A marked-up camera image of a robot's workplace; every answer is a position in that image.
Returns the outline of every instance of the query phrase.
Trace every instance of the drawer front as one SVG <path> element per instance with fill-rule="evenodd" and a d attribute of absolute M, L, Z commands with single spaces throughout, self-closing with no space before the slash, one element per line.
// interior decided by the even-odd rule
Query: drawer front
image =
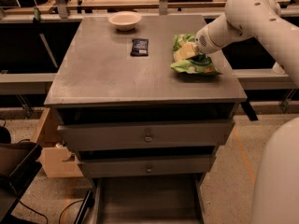
<path fill-rule="evenodd" d="M 80 161 L 79 168 L 88 178 L 136 176 L 136 175 L 175 175 L 209 172 L 215 157 L 167 157 L 130 160 Z"/>
<path fill-rule="evenodd" d="M 70 150 L 86 151 L 224 145 L 233 127 L 234 121 L 226 119 L 188 123 L 62 125 L 58 132 Z"/>

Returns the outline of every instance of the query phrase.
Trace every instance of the concrete floor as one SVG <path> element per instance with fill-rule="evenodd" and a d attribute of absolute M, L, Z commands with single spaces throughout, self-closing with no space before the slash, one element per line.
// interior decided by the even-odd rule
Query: concrete floor
<path fill-rule="evenodd" d="M 237 112 L 228 142 L 219 149 L 212 170 L 201 187 L 206 224 L 249 223 L 254 180 L 264 145 L 278 127 L 299 116 L 298 105 L 292 105 L 289 114 L 283 114 L 277 104 L 253 105 L 259 120 L 249 121 L 241 109 Z M 7 120 L 12 142 L 31 137 L 41 111 L 36 108 L 32 117 L 25 119 L 22 110 L 0 109 L 0 117 Z M 47 216 L 49 224 L 57 224 L 64 208 L 83 199 L 89 187 L 85 178 L 47 178 L 41 170 L 21 200 Z M 68 208 L 60 223 L 73 223 L 80 204 Z M 91 213 L 87 213 L 84 223 L 90 223 Z M 20 204 L 13 214 L 36 223 L 46 223 L 45 218 Z"/>

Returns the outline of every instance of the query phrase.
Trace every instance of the green snack bag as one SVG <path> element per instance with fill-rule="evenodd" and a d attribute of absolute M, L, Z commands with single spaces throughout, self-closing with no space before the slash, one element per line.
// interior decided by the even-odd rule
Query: green snack bag
<path fill-rule="evenodd" d="M 173 53 L 180 50 L 186 42 L 195 42 L 195 35 L 193 34 L 183 34 L 174 35 L 173 38 Z M 199 75 L 218 75 L 220 72 L 217 71 L 215 65 L 213 64 L 210 57 L 203 54 L 198 54 L 190 59 L 183 59 L 174 62 L 170 67 L 178 73 L 188 73 L 188 74 L 199 74 Z"/>

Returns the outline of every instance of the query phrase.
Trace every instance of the white bowl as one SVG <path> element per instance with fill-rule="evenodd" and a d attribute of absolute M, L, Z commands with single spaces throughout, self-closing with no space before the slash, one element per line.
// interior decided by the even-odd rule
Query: white bowl
<path fill-rule="evenodd" d="M 133 11 L 120 11 L 111 15 L 108 20 L 120 31 L 130 31 L 140 22 L 141 15 Z"/>

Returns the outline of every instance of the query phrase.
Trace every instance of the gray tabletop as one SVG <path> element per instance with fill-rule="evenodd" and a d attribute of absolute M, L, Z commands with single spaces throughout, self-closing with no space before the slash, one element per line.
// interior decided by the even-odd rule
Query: gray tabletop
<path fill-rule="evenodd" d="M 241 102 L 246 99 L 221 51 L 211 55 L 222 75 L 201 77 L 170 69 L 175 34 L 195 34 L 198 15 L 143 16 L 131 32 L 107 17 L 84 18 L 46 99 L 47 106 L 131 103 Z M 132 38 L 149 40 L 148 57 L 130 55 Z"/>

